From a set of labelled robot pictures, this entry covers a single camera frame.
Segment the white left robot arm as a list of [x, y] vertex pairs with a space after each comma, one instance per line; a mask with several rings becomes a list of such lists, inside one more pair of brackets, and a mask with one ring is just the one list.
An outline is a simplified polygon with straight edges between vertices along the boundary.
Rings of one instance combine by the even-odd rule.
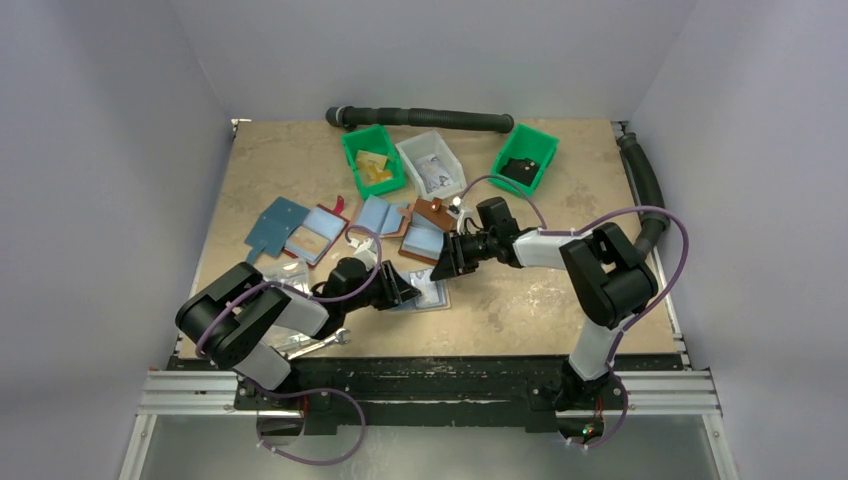
[[325, 340], [351, 312], [389, 310], [420, 296], [389, 260], [369, 266], [345, 257], [308, 293], [267, 280], [240, 262], [184, 303], [175, 325], [200, 356], [253, 380], [264, 401], [284, 409], [297, 399], [298, 382], [290, 376], [290, 360], [264, 340], [272, 326]]

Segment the cream card holder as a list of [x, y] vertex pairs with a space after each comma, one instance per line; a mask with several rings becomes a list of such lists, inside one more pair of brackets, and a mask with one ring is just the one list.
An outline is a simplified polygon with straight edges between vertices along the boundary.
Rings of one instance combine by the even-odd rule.
[[401, 272], [401, 277], [420, 294], [397, 307], [390, 312], [412, 312], [420, 313], [432, 310], [443, 310], [450, 307], [450, 295], [445, 280], [433, 281], [430, 276], [433, 269], [421, 269], [415, 271]]

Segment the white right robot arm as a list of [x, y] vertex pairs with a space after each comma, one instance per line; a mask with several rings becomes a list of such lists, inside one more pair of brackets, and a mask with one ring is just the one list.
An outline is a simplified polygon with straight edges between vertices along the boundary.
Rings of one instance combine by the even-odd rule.
[[599, 379], [609, 372], [621, 323], [644, 311], [658, 293], [645, 257], [612, 222], [588, 233], [554, 235], [539, 227], [521, 229], [501, 197], [478, 203], [476, 210], [481, 229], [446, 233], [431, 279], [472, 273], [489, 259], [513, 268], [565, 271], [586, 321], [564, 367], [561, 392], [573, 406], [588, 405], [600, 394]]

